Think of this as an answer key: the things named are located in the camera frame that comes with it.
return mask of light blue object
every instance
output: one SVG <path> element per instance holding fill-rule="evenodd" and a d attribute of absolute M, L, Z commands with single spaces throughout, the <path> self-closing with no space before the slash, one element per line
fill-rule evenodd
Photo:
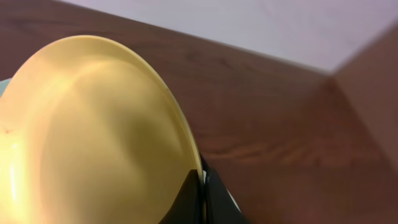
<path fill-rule="evenodd" d="M 10 80 L 11 79 L 9 78 L 7 80 L 0 81 L 0 96 L 2 95 L 4 90 L 6 90 L 6 87 L 7 87 L 8 83 L 10 82 Z"/>

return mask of yellow plate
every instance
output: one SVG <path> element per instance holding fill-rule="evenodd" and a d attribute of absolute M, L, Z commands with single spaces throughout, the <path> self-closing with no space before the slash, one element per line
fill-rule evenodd
<path fill-rule="evenodd" d="M 159 75 L 109 39 L 58 40 L 0 99 L 0 223 L 158 223 L 200 157 Z"/>

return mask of dark brown tabletop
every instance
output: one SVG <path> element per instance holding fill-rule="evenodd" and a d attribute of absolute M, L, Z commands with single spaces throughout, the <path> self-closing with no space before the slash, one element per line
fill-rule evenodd
<path fill-rule="evenodd" d="M 0 80 L 79 34 L 158 71 L 252 223 L 398 223 L 398 179 L 330 77 L 68 4 L 1 0 Z"/>

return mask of brown panel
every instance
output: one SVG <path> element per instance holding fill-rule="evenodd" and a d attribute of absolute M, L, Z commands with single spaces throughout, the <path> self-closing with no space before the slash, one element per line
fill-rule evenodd
<path fill-rule="evenodd" d="M 336 79 L 398 169 L 398 26 L 347 64 Z"/>
<path fill-rule="evenodd" d="M 130 47 L 165 80 L 253 223 L 397 223 L 398 179 L 328 77 L 47 1 L 0 1 L 1 78 L 69 35 Z"/>

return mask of black object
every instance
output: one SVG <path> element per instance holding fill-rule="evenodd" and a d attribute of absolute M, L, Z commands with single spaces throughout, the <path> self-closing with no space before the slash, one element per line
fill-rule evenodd
<path fill-rule="evenodd" d="M 201 157 L 201 161 L 203 170 L 206 171 L 204 192 L 198 172 L 191 170 L 160 224 L 249 223 L 235 206 L 217 171 L 209 168 L 204 158 Z M 206 203 L 206 212 L 203 211 L 204 203 Z"/>

